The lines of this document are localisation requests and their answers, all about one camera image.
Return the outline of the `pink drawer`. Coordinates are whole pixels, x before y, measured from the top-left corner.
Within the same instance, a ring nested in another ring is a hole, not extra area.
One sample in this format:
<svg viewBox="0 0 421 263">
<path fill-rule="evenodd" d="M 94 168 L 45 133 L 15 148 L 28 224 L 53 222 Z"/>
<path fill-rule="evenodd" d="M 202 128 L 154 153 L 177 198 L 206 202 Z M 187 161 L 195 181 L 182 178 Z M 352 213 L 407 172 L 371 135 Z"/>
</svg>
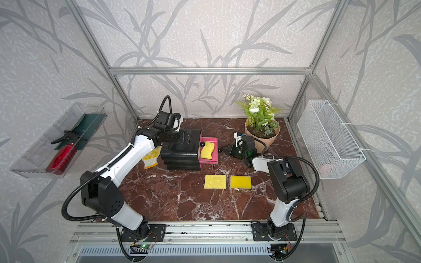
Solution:
<svg viewBox="0 0 421 263">
<path fill-rule="evenodd" d="M 218 163 L 218 139 L 202 137 L 200 140 L 199 162 L 201 164 Z"/>
</svg>

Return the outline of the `wavy yellow cloth sponge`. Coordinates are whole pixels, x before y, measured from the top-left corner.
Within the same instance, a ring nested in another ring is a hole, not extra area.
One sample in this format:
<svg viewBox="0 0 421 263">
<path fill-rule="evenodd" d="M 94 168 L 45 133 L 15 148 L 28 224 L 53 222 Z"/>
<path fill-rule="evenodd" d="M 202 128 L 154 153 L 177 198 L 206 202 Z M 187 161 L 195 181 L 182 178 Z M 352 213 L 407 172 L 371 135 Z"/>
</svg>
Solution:
<svg viewBox="0 0 421 263">
<path fill-rule="evenodd" d="M 201 153 L 200 158 L 205 160 L 211 160 L 212 154 L 215 150 L 215 144 L 213 142 L 203 141 L 200 143 Z"/>
</svg>

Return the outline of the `black drawer unit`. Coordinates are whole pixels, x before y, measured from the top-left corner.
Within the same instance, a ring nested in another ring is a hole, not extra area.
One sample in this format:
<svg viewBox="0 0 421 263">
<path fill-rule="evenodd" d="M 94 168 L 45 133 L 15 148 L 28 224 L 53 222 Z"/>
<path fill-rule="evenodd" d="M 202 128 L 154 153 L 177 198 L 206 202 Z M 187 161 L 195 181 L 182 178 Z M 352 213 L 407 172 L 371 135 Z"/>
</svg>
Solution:
<svg viewBox="0 0 421 263">
<path fill-rule="evenodd" d="M 177 142 L 164 145 L 160 157 L 169 171 L 200 171 L 200 129 L 181 129 Z"/>
</svg>

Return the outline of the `bright yellow foam sponge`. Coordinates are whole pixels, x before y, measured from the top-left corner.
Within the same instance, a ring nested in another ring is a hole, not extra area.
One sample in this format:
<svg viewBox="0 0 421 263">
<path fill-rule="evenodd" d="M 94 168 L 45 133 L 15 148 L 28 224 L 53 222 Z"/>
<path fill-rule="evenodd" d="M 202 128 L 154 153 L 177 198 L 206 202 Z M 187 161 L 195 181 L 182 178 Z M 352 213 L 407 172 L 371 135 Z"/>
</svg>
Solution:
<svg viewBox="0 0 421 263">
<path fill-rule="evenodd" d="M 251 177 L 232 175 L 230 177 L 230 188 L 250 190 L 252 188 Z"/>
</svg>

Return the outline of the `yellow cellulose sponge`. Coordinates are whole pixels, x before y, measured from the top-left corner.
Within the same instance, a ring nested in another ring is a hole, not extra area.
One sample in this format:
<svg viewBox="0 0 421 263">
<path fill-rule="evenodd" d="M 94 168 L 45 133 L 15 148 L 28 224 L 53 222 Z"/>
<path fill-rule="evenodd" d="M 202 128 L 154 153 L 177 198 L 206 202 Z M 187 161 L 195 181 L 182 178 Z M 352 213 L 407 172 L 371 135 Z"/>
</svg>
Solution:
<svg viewBox="0 0 421 263">
<path fill-rule="evenodd" d="M 204 189 L 226 189 L 227 176 L 226 175 L 206 175 Z"/>
</svg>

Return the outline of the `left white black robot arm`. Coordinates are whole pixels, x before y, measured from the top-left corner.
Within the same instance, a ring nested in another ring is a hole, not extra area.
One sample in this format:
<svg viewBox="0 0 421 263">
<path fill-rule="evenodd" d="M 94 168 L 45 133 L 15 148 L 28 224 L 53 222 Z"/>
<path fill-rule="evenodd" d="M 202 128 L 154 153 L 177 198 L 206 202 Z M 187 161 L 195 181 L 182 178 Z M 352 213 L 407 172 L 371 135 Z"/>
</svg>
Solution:
<svg viewBox="0 0 421 263">
<path fill-rule="evenodd" d="M 180 138 L 178 131 L 182 121 L 179 113 L 161 111 L 152 124 L 138 127 L 128 146 L 96 171 L 99 175 L 96 179 L 89 181 L 94 176 L 92 172 L 81 176 L 81 184 L 85 184 L 81 189 L 82 204 L 118 227 L 138 231 L 146 220 L 125 202 L 119 186 L 148 153 L 163 142 L 176 142 Z"/>
</svg>

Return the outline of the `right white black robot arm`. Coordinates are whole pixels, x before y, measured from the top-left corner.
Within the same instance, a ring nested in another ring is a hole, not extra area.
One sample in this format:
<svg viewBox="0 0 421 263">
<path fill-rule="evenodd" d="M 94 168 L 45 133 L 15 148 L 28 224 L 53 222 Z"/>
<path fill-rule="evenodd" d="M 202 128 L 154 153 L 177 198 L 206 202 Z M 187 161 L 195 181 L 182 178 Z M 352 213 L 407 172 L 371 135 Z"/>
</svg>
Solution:
<svg viewBox="0 0 421 263">
<path fill-rule="evenodd" d="M 297 156 L 276 157 L 259 154 L 255 143 L 267 150 L 267 145 L 260 139 L 241 134 L 234 134 L 235 142 L 218 149 L 228 156 L 241 160 L 247 167 L 257 172 L 270 175 L 276 194 L 276 204 L 268 218 L 269 230 L 284 229 L 293 220 L 291 216 L 299 203 L 312 195 L 307 180 L 304 178 L 300 162 L 312 167 L 307 160 Z"/>
</svg>

